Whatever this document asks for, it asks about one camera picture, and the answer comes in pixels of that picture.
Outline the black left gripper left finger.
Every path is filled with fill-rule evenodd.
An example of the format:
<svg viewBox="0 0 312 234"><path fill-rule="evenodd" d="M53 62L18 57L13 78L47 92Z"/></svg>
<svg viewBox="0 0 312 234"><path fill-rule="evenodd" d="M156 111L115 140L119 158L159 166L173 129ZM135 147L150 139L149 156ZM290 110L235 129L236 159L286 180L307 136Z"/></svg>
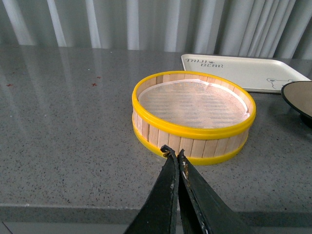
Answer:
<svg viewBox="0 0 312 234"><path fill-rule="evenodd" d="M126 234L175 234L179 168L175 151L160 148L167 157L143 207L126 229Z"/></svg>

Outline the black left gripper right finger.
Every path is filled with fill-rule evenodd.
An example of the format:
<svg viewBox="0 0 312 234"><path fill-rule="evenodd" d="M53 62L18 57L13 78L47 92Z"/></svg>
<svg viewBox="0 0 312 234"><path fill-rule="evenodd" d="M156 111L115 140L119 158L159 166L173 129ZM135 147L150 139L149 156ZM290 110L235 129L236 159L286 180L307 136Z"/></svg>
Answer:
<svg viewBox="0 0 312 234"><path fill-rule="evenodd" d="M247 234L248 225L206 182L181 150L178 200L185 234Z"/></svg>

